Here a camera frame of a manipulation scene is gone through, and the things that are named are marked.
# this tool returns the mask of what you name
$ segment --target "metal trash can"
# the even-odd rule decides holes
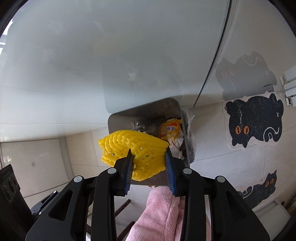
[[[178,101],[176,101],[174,98],[165,98],[114,113],[110,115],[108,119],[108,129],[109,133],[120,130],[134,130],[135,123],[139,121],[161,123],[167,121],[170,118],[182,120],[181,128],[184,133],[184,141],[181,146],[181,150],[185,158],[183,160],[184,164],[186,167],[189,167],[190,163],[194,161],[194,150],[186,135],[188,127],[187,117],[181,110]],[[168,186],[168,180],[165,171],[162,171],[155,176],[141,182],[132,180],[131,183],[137,185]]]

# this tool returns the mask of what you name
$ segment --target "yellow packaging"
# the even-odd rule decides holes
[[[168,138],[175,140],[180,132],[181,120],[170,119],[167,122],[161,124],[160,127],[160,139],[167,141]]]

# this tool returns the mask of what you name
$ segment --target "floor tile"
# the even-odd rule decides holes
[[[115,197],[115,210],[127,199],[131,203],[117,216],[117,223],[127,226],[131,221],[137,221],[146,208],[146,201],[151,188],[148,186],[131,185],[130,191],[125,197]]]
[[[99,167],[109,167],[106,163],[101,161],[103,152],[98,144],[99,139],[102,139],[105,136],[109,135],[108,125],[105,124],[104,127],[99,127],[99,128],[95,125],[91,125],[91,133],[92,133],[92,138],[94,142],[94,149],[96,152],[96,159]]]
[[[43,198],[47,197],[49,194],[51,194],[54,191],[58,191],[60,192],[61,190],[63,190],[63,188],[67,185],[68,183],[65,183],[61,186],[52,188],[50,190],[29,196],[29,197],[25,197],[25,202],[27,203],[27,205],[29,206],[29,208],[31,209],[36,203],[40,202]]]
[[[121,225],[121,224],[116,224],[116,233],[117,233],[117,237],[119,236],[119,234],[126,228],[126,226]]]
[[[66,137],[71,164],[98,166],[91,131]]]
[[[280,201],[289,202],[295,196],[296,183],[296,126],[283,132],[278,145],[266,145],[264,172],[277,168],[277,181],[274,196]]]
[[[108,169],[108,168],[110,168],[110,166],[107,166],[107,167],[99,167],[99,169],[100,169],[100,173],[103,172],[103,171],[105,171],[105,170]]]
[[[100,174],[99,167],[71,164],[74,176],[81,175],[84,178],[95,177]]]
[[[192,108],[191,111],[195,115],[191,124],[196,143],[195,160],[232,152],[227,144],[222,103]]]
[[[69,182],[59,139],[1,143],[4,165],[11,164],[26,197]]]
[[[86,223],[91,226],[91,215],[87,217]]]
[[[254,145],[225,155],[194,161],[190,167],[204,177],[224,176],[234,187],[262,180],[265,146]]]
[[[62,154],[62,159],[64,162],[64,167],[67,173],[67,177],[70,180],[74,178],[72,168],[71,168],[71,163],[68,155],[68,149],[67,149],[67,144],[66,144],[66,138],[62,137],[59,138],[59,146],[61,148],[61,154]]]
[[[87,215],[92,214],[93,205],[94,205],[94,203],[92,203],[92,204],[89,206],[89,209],[88,209],[88,211],[87,211]]]
[[[283,132],[296,125],[296,108],[286,104],[286,96],[283,92],[278,92],[284,105],[284,114],[281,118]]]

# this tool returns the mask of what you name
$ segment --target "yellow mesh scrubber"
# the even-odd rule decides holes
[[[164,153],[168,142],[146,133],[116,131],[98,140],[103,150],[102,161],[111,167],[119,158],[127,156],[128,150],[135,157],[132,179],[143,181],[165,170]]]

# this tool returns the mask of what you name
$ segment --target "chair leg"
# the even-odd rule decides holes
[[[86,232],[91,234],[91,226],[89,226],[88,224],[86,225]]]
[[[122,204],[121,207],[118,208],[118,209],[115,211],[115,217],[116,217],[118,214],[120,214],[121,211],[122,211],[123,209],[125,209],[125,208],[127,207],[127,205],[130,204],[130,202],[131,202],[131,200],[128,199],[124,204]]]
[[[131,227],[135,224],[134,221],[132,221],[118,236],[117,241],[122,241],[124,237],[128,234],[128,232],[131,230]]]

